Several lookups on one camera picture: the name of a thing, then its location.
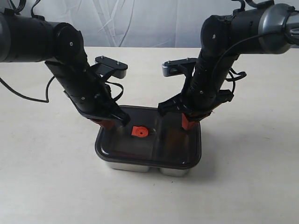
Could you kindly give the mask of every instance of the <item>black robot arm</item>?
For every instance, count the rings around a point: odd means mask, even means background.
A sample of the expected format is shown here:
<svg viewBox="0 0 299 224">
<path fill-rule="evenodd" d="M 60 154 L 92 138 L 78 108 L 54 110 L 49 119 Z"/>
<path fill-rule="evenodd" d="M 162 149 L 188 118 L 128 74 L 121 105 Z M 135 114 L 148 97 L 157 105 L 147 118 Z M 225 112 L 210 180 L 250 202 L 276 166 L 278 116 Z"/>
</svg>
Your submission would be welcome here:
<svg viewBox="0 0 299 224">
<path fill-rule="evenodd" d="M 101 56 L 90 66 L 81 32 L 68 23 L 3 9 L 0 26 L 0 62 L 45 61 L 81 115 L 104 126 L 109 126 L 107 120 L 119 120 L 123 125 L 130 121 L 116 103 L 120 96 L 112 98 L 107 84 L 111 76 L 124 78 L 127 65 Z"/>
<path fill-rule="evenodd" d="M 232 69 L 241 54 L 283 54 L 299 44 L 299 13 L 294 7 L 273 0 L 259 4 L 246 0 L 254 9 L 245 11 L 244 0 L 234 1 L 239 1 L 241 8 L 233 14 L 212 15 L 204 22 L 198 59 L 163 65 L 164 76 L 185 74 L 186 80 L 181 93 L 159 104 L 159 112 L 183 113 L 185 129 L 233 99 L 235 81 L 246 76 Z M 221 90 L 225 80 L 234 82 L 233 91 Z"/>
</svg>

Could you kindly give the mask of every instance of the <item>dark plastic lid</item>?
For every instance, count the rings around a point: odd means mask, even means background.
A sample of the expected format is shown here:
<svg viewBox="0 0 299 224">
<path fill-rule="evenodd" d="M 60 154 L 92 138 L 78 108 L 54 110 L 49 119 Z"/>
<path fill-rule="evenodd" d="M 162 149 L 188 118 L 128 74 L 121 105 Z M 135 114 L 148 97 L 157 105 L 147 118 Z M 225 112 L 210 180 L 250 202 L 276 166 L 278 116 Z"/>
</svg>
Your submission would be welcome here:
<svg viewBox="0 0 299 224">
<path fill-rule="evenodd" d="M 201 158 L 200 125 L 186 131 L 182 115 L 160 117 L 156 108 L 121 106 L 131 121 L 116 124 L 112 130 L 101 128 L 95 149 L 108 162 L 159 168 L 190 169 Z"/>
</svg>

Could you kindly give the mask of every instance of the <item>red object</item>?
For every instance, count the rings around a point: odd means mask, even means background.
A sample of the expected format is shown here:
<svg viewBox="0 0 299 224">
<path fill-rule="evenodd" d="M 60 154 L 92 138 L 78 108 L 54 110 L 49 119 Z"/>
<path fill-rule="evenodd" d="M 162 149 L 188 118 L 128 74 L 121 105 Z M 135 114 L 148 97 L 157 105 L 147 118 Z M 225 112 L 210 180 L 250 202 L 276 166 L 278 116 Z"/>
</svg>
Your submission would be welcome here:
<svg viewBox="0 0 299 224">
<path fill-rule="evenodd" d="M 132 135 L 139 138 L 144 138 L 149 135 L 149 131 L 146 127 L 143 126 L 133 126 Z"/>
<path fill-rule="evenodd" d="M 114 127 L 114 121 L 111 120 L 96 120 L 91 119 L 94 123 L 101 125 L 103 128 L 107 130 L 111 130 Z"/>
<path fill-rule="evenodd" d="M 197 121 L 188 121 L 187 117 L 182 114 L 182 127 L 186 130 L 189 131 L 192 129 L 194 126 L 196 126 L 198 122 Z"/>
</svg>

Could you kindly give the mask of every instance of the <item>white backdrop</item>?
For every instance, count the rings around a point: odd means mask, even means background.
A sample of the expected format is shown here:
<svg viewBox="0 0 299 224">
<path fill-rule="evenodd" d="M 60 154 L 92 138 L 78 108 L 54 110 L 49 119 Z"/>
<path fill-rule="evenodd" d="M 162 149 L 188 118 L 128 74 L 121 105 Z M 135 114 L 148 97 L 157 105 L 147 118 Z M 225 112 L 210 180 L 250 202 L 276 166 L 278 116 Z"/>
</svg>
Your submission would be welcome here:
<svg viewBox="0 0 299 224">
<path fill-rule="evenodd" d="M 0 1 L 8 6 L 9 0 Z M 35 0 L 27 2 L 24 15 Z M 280 2 L 299 8 L 298 0 Z M 35 12 L 72 24 L 82 31 L 86 46 L 200 47 L 204 20 L 238 7 L 231 0 L 42 0 Z"/>
</svg>

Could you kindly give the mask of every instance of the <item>tabletop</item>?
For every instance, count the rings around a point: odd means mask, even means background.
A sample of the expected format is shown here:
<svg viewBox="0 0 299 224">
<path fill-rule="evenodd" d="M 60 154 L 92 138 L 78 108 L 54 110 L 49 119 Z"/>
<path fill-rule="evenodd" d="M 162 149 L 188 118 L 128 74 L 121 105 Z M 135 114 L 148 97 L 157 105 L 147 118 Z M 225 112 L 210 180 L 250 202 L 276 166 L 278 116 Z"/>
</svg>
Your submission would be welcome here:
<svg viewBox="0 0 299 224">
<path fill-rule="evenodd" d="M 157 107 L 184 83 L 184 76 L 163 77 L 162 63 L 197 57 L 199 49 L 86 52 L 91 64 L 105 55 L 129 65 L 118 80 L 119 104 Z M 0 223 L 298 223 L 298 57 L 292 49 L 239 58 L 234 69 L 248 76 L 231 103 L 201 122 L 202 158 L 183 178 L 108 168 L 94 150 L 99 126 L 77 113 L 56 80 L 49 104 L 0 86 Z M 44 98 L 51 73 L 43 63 L 2 63 L 0 76 Z"/>
</svg>

